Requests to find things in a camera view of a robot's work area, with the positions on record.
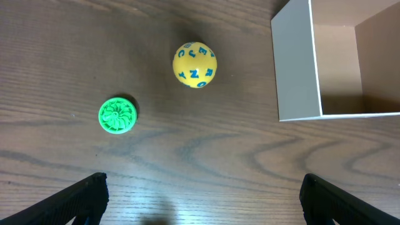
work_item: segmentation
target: cardboard box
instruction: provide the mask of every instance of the cardboard box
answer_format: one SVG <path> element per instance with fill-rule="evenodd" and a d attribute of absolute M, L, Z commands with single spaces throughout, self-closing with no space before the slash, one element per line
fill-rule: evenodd
<path fill-rule="evenodd" d="M 280 121 L 400 115 L 400 0 L 291 0 L 271 29 Z"/>

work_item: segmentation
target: wood grain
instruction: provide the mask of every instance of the wood grain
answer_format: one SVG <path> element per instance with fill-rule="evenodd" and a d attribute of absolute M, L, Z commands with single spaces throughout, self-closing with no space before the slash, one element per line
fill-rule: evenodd
<path fill-rule="evenodd" d="M 1 0 L 0 218 L 94 172 L 102 224 L 305 224 L 316 173 L 400 217 L 398 117 L 278 122 L 269 20 L 282 1 Z M 177 82 L 174 51 L 204 41 L 218 71 Z M 140 105 L 124 135 L 100 105 Z"/>

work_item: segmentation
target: yellow ball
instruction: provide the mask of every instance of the yellow ball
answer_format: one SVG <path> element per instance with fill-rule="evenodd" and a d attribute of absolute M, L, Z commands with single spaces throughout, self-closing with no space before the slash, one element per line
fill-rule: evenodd
<path fill-rule="evenodd" d="M 176 78 L 191 88 L 209 84 L 217 71 L 217 58 L 209 47 L 200 42 L 182 45 L 172 62 Z"/>

